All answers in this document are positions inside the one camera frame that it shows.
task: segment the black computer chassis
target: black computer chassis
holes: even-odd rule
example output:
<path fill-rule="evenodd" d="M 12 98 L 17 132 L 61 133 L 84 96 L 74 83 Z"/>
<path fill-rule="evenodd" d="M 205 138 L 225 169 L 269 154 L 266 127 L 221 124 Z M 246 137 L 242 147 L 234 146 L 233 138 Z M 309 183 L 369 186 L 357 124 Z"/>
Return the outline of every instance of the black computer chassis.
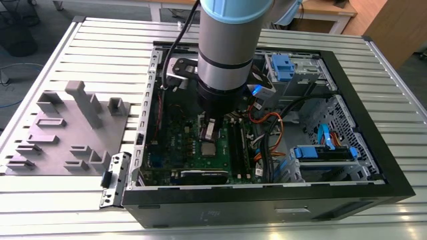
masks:
<path fill-rule="evenodd" d="M 192 43 L 180 46 L 197 47 Z M 381 172 L 373 178 L 384 179 L 385 184 L 124 190 L 121 205 L 144 228 L 340 220 L 415 195 L 333 52 L 270 50 L 318 54 Z"/>

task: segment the gray block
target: gray block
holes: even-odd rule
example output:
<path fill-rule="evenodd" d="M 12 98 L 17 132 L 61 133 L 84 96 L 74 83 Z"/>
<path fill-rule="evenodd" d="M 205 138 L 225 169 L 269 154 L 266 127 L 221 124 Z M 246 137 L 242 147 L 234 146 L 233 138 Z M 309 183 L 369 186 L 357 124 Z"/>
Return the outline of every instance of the gray block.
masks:
<path fill-rule="evenodd" d="M 13 171 L 30 171 L 34 169 L 36 165 L 26 158 L 10 159 L 5 165 Z"/>
<path fill-rule="evenodd" d="M 64 100 L 62 104 L 56 105 L 56 110 L 60 114 L 60 118 L 66 122 L 65 127 L 42 127 L 36 123 L 38 119 L 48 119 L 48 115 L 44 112 L 38 112 L 33 125 L 28 129 L 28 134 L 34 136 L 54 135 L 58 138 L 57 144 L 50 144 L 48 142 L 40 142 L 36 147 L 41 149 L 40 151 L 32 150 L 29 146 L 18 151 L 21 156 L 28 158 L 34 164 L 36 168 L 32 171 L 13 171 L 8 169 L 8 175 L 28 175 L 28 176 L 100 176 L 102 171 L 101 168 L 93 167 L 89 164 L 89 156 L 92 150 L 98 153 L 98 156 L 106 151 L 108 153 L 117 153 L 120 151 L 122 134 L 128 121 L 128 112 L 125 116 L 110 116 L 108 110 L 108 101 L 98 102 L 101 111 L 97 114 L 101 119 L 102 127 L 93 129 L 89 125 L 81 111 L 77 107 L 77 103 L 73 100 Z M 130 104 L 124 102 L 125 109 L 129 111 Z M 82 149 L 81 155 L 77 156 L 70 152 L 72 146 L 89 148 Z M 88 170 L 70 170 L 64 167 L 65 161 L 78 161 L 82 160 L 88 165 Z"/>
<path fill-rule="evenodd" d="M 82 160 L 69 160 L 65 161 L 64 168 L 69 172 L 84 172 L 89 169 L 89 166 Z"/>
<path fill-rule="evenodd" d="M 36 120 L 34 124 L 38 127 L 46 127 L 46 128 L 62 128 L 66 125 L 66 122 L 64 118 L 57 118 L 57 117 L 46 117 L 46 118 L 40 118 Z"/>
<path fill-rule="evenodd" d="M 88 164 L 94 168 L 94 170 L 98 173 L 105 172 L 105 170 L 109 167 L 109 162 L 112 160 L 110 155 L 106 151 L 104 151 L 101 157 L 97 155 L 97 153 L 92 150 L 90 157 L 88 158 Z"/>
<path fill-rule="evenodd" d="M 22 156 L 37 156 L 42 150 L 36 144 L 20 144 L 17 145 L 16 152 Z"/>
<path fill-rule="evenodd" d="M 92 153 L 92 149 L 88 145 L 85 146 L 80 146 L 80 145 L 72 145 L 69 152 L 72 153 L 72 155 L 74 157 L 84 157 L 84 156 L 89 156 Z"/>
<path fill-rule="evenodd" d="M 45 114 L 58 114 L 54 105 L 50 102 L 37 101 L 38 108 Z"/>
<path fill-rule="evenodd" d="M 57 144 L 60 138 L 56 135 L 34 135 L 29 134 L 25 140 L 30 144 Z"/>
<path fill-rule="evenodd" d="M 73 97 L 80 112 L 93 129 L 102 126 L 101 119 L 97 116 L 97 111 L 90 103 L 90 98 L 85 93 L 85 84 L 82 81 L 68 81 L 65 92 Z"/>
<path fill-rule="evenodd" d="M 96 111 L 96 113 L 98 114 L 98 113 L 101 112 L 101 109 L 102 109 L 102 108 L 101 108 L 100 101 L 98 101 L 94 93 L 88 94 L 88 97 L 89 97 L 89 99 L 90 99 L 90 104 L 92 104 L 92 106 L 93 106 L 93 108 L 94 108 L 94 111 Z"/>
<path fill-rule="evenodd" d="M 126 107 L 121 101 L 120 97 L 112 97 L 108 101 L 108 110 L 110 116 L 125 116 L 126 115 Z"/>
<path fill-rule="evenodd" d="M 57 115 L 56 105 L 62 104 L 62 100 L 56 92 L 44 91 L 37 100 L 41 111 L 48 115 Z"/>

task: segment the open computer tower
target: open computer tower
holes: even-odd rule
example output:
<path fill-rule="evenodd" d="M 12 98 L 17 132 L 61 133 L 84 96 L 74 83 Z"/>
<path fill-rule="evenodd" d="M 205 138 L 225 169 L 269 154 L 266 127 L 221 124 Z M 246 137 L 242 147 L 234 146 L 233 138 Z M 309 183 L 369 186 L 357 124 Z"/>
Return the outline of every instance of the open computer tower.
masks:
<path fill-rule="evenodd" d="M 160 90 L 169 46 L 158 42 L 152 50 L 133 152 L 112 156 L 101 208 L 124 207 L 144 228 L 266 224 L 338 220 L 415 195 L 330 51 L 254 53 L 253 67 L 273 94 L 254 100 L 252 118 L 278 112 L 297 97 L 332 94 L 301 102 L 282 118 L 276 149 L 285 156 L 273 157 L 266 183 L 254 160 L 264 129 L 245 111 L 252 97 L 224 117 L 216 142 L 198 141 L 196 82 Z M 197 45 L 180 44 L 172 57 L 197 59 Z M 248 83 L 252 94 L 256 86 Z"/>

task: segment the blue plastic clip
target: blue plastic clip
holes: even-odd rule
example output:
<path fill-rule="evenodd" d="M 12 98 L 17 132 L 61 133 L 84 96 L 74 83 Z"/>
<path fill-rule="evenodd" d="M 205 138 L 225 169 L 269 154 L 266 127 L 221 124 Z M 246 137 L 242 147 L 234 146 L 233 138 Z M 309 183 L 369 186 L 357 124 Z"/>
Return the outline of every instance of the blue plastic clip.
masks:
<path fill-rule="evenodd" d="M 349 153 L 350 153 L 352 158 L 357 159 L 359 152 L 357 152 L 357 149 L 353 146 L 349 147 Z"/>
<path fill-rule="evenodd" d="M 321 123 L 318 126 L 317 130 L 317 143 L 321 144 L 321 136 L 324 136 L 324 143 L 328 146 L 330 150 L 334 150 L 334 146 L 330 141 L 330 136 L 329 136 L 329 128 L 328 125 Z"/>
<path fill-rule="evenodd" d="M 293 151 L 294 151 L 294 157 L 298 159 L 302 156 L 300 148 L 298 147 L 293 148 Z"/>
<path fill-rule="evenodd" d="M 290 62 L 288 55 L 273 54 L 270 55 L 273 70 L 277 74 L 278 82 L 288 82 L 293 78 L 294 64 Z"/>

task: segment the ram slot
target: ram slot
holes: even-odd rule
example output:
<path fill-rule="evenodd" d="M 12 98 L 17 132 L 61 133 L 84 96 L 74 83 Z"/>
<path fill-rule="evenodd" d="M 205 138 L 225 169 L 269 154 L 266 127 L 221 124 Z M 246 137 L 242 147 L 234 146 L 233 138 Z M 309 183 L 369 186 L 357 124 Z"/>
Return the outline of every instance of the ram slot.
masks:
<path fill-rule="evenodd" d="M 238 122 L 228 123 L 228 147 L 230 160 L 230 173 L 234 178 L 246 175 L 246 166 L 244 159 L 244 138 Z"/>

